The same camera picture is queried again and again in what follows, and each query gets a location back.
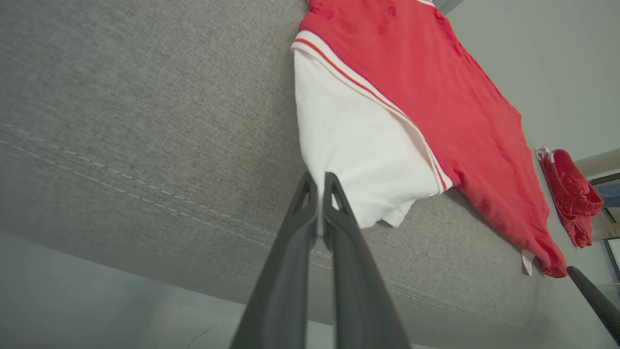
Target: garment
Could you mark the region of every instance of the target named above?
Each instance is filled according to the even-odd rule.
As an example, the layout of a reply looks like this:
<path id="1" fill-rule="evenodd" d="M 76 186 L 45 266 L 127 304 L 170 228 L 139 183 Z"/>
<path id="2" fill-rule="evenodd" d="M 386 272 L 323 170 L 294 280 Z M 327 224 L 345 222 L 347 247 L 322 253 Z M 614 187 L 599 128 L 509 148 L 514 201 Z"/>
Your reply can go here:
<path id="1" fill-rule="evenodd" d="M 536 155 L 549 183 L 556 210 L 575 246 L 592 246 L 591 217 L 601 212 L 603 200 L 563 149 L 537 148 Z"/>
<path id="2" fill-rule="evenodd" d="M 566 262 L 546 230 L 549 208 L 521 132 L 521 116 L 423 0 L 309 1 L 296 44 L 323 57 L 393 106 L 421 131 L 433 164 L 507 240 L 564 277 Z M 321 50 L 329 47 L 333 56 Z"/>
<path id="3" fill-rule="evenodd" d="M 333 172 L 360 228 L 396 227 L 415 200 L 445 190 L 442 175 L 451 186 L 409 119 L 339 80 L 304 45 L 293 51 L 301 154 L 320 195 Z"/>
<path id="4" fill-rule="evenodd" d="M 603 199 L 603 207 L 620 207 L 620 183 L 602 184 L 594 190 Z"/>

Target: gray couch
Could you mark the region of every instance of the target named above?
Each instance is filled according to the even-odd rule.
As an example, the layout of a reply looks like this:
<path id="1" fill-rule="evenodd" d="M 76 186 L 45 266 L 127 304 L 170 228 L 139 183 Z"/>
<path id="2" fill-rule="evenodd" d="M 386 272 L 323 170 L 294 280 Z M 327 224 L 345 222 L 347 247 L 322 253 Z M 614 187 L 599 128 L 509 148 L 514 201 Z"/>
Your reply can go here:
<path id="1" fill-rule="evenodd" d="M 3 2 L 0 230 L 246 302 L 305 171 L 289 46 L 306 6 Z M 526 276 L 455 189 L 364 234 L 414 343 L 607 343 L 570 280 Z M 312 262 L 309 316 L 330 324 L 321 244 Z"/>

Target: white cloth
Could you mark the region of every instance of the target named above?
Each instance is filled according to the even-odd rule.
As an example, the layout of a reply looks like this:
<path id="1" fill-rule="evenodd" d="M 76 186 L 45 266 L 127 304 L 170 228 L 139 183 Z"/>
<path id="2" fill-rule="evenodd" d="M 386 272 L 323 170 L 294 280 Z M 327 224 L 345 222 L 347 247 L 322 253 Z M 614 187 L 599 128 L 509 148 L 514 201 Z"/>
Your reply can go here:
<path id="1" fill-rule="evenodd" d="M 320 57 L 293 51 L 301 153 L 320 195 L 324 173 L 335 173 L 365 228 L 379 220 L 396 227 L 415 200 L 444 191 L 409 119 L 343 82 Z"/>

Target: gray floor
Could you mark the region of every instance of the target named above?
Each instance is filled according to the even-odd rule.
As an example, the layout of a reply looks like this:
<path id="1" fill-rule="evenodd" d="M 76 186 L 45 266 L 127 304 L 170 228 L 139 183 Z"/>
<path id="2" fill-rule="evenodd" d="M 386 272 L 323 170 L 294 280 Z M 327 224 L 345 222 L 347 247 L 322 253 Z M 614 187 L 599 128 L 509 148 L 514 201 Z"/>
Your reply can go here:
<path id="1" fill-rule="evenodd" d="M 2 233 L 0 279 L 1 348 L 224 349 L 244 310 Z M 332 331 L 309 322 L 308 348 Z"/>

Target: red cloth on floor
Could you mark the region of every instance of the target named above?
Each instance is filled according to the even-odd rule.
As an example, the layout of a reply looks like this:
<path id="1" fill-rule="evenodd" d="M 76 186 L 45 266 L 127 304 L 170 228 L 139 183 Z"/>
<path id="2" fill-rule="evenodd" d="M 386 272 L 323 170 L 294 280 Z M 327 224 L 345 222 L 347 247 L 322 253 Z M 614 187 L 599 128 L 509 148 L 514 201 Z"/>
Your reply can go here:
<path id="1" fill-rule="evenodd" d="M 540 160 L 560 220 L 575 246 L 592 246 L 591 217 L 599 214 L 603 199 L 563 149 Z"/>
<path id="2" fill-rule="evenodd" d="M 547 275 L 566 276 L 564 256 L 546 228 L 549 207 L 521 116 L 461 46 L 447 18 L 415 0 L 310 0 L 308 6 L 300 30 L 320 36 L 404 111 L 495 229 L 540 258 Z"/>

